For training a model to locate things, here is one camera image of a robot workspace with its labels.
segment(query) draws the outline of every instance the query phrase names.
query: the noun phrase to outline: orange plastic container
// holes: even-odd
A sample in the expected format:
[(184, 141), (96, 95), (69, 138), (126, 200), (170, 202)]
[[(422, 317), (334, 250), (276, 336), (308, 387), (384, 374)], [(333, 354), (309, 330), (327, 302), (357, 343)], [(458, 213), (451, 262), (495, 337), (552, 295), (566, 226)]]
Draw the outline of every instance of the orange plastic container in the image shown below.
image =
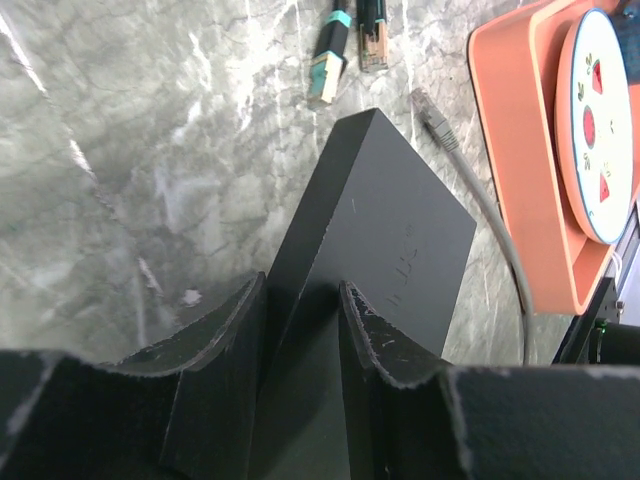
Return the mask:
[[(570, 26), (615, 0), (541, 1), (478, 28), (469, 64), (502, 215), (537, 312), (581, 314), (613, 247), (582, 232), (555, 159), (558, 63)], [(640, 190), (640, 86), (632, 87), (633, 198)]]

